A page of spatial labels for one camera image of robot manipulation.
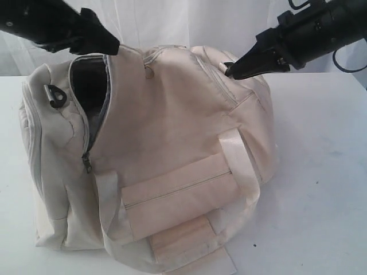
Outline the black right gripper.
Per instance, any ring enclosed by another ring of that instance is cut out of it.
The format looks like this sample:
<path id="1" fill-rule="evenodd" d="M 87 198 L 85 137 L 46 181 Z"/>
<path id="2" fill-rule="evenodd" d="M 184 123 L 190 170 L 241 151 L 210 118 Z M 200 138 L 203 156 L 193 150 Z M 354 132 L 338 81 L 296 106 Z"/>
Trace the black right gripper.
<path id="1" fill-rule="evenodd" d="M 319 57 L 366 38 L 366 1 L 311 1 L 294 14 L 278 16 L 277 27 L 256 37 L 251 50 L 226 62 L 225 75 L 244 80 L 267 73 L 302 69 Z"/>

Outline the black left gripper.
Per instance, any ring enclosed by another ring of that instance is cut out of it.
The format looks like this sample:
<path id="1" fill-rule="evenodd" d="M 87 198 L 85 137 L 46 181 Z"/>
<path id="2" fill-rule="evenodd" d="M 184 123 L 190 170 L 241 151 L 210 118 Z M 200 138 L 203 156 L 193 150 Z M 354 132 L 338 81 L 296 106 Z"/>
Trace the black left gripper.
<path id="1" fill-rule="evenodd" d="M 86 7 L 80 13 L 64 1 L 1 1 L 1 31 L 51 53 L 117 55 L 120 41 Z"/>

